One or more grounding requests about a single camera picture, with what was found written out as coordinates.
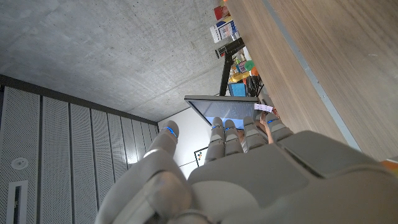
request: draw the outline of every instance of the gray wall panel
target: gray wall panel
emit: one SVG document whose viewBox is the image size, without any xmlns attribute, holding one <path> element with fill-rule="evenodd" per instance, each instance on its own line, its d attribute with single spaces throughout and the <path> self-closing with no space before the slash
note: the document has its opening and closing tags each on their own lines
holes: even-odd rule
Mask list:
<svg viewBox="0 0 398 224">
<path fill-rule="evenodd" d="M 41 223 L 72 223 L 68 103 L 43 97 Z"/>
<path fill-rule="evenodd" d="M 90 109 L 70 105 L 75 223 L 94 223 L 97 214 Z"/>
<path fill-rule="evenodd" d="M 131 119 L 121 118 L 121 120 L 122 120 L 124 146 L 126 148 L 126 155 L 127 155 L 127 164 L 130 166 L 131 164 L 136 163 L 138 161 L 136 143 L 134 141 Z"/>
<path fill-rule="evenodd" d="M 106 113 L 91 110 L 91 119 L 93 123 L 98 203 L 101 205 L 106 193 L 114 184 L 113 162 Z"/>
<path fill-rule="evenodd" d="M 126 152 L 124 150 L 120 117 L 108 114 L 108 124 L 111 137 L 114 177 L 117 181 L 127 171 Z"/>
<path fill-rule="evenodd" d="M 149 124 L 149 132 L 150 132 L 150 138 L 152 139 L 153 142 L 157 136 L 156 126 Z"/>
<path fill-rule="evenodd" d="M 140 161 L 146 153 L 144 137 L 142 135 L 142 129 L 141 129 L 141 122 L 133 120 L 132 128 L 134 130 L 134 139 L 136 140 L 137 157 L 138 161 Z"/>
<path fill-rule="evenodd" d="M 150 138 L 149 126 L 146 123 L 142 123 L 142 135 L 144 136 L 145 150 L 148 151 L 150 144 L 152 143 L 152 139 Z"/>
<path fill-rule="evenodd" d="M 27 223 L 36 223 L 37 157 L 40 96 L 5 88 L 0 130 L 0 223 L 6 222 L 8 183 L 28 180 Z M 26 158 L 29 166 L 15 170 L 11 162 Z"/>
</svg>

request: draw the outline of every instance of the blue object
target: blue object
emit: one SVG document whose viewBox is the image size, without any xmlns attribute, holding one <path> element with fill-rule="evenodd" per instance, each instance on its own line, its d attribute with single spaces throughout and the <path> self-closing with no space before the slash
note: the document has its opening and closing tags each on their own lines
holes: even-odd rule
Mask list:
<svg viewBox="0 0 398 224">
<path fill-rule="evenodd" d="M 228 84 L 231 96 L 246 96 L 246 85 L 244 83 Z"/>
<path fill-rule="evenodd" d="M 177 135 L 174 133 L 173 129 L 170 127 L 164 127 L 163 129 L 168 129 L 170 131 L 170 133 L 172 133 L 175 137 L 177 137 Z"/>
</svg>

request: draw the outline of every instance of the white wall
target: white wall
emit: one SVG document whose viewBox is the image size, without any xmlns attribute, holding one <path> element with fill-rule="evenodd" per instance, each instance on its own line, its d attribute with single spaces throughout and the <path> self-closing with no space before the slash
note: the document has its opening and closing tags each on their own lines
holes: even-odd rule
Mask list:
<svg viewBox="0 0 398 224">
<path fill-rule="evenodd" d="M 187 164 L 182 167 L 182 170 L 184 171 L 184 175 L 188 177 L 195 168 L 192 164 L 196 164 L 196 162 L 188 163 L 195 161 L 195 151 L 209 145 L 211 127 L 192 108 L 188 108 L 160 121 L 158 123 L 159 129 L 163 127 L 165 122 L 170 120 L 176 122 L 180 130 L 174 161 L 179 166 Z"/>
</svg>

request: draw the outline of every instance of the robotic hand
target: robotic hand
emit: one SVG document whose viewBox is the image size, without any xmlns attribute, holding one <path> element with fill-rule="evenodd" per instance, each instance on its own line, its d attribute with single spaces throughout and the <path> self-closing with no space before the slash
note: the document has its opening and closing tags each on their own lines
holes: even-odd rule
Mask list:
<svg viewBox="0 0 398 224">
<path fill-rule="evenodd" d="M 109 190 L 96 223 L 398 223 L 398 179 L 321 134 L 293 134 L 266 116 L 275 143 L 244 119 L 248 153 L 232 121 L 213 120 L 205 165 L 186 180 L 174 163 L 169 121 Z"/>
</svg>

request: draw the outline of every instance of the red object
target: red object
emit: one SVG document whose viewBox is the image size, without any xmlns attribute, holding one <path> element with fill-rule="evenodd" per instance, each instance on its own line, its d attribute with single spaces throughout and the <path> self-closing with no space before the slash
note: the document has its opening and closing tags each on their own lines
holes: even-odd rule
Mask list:
<svg viewBox="0 0 398 224">
<path fill-rule="evenodd" d="M 216 15 L 216 19 L 219 20 L 223 17 L 223 8 L 221 6 L 214 8 L 214 15 Z"/>
<path fill-rule="evenodd" d="M 226 6 L 218 6 L 214 8 L 214 15 L 216 15 L 216 19 L 220 20 L 226 16 L 229 16 L 229 11 Z"/>
</svg>

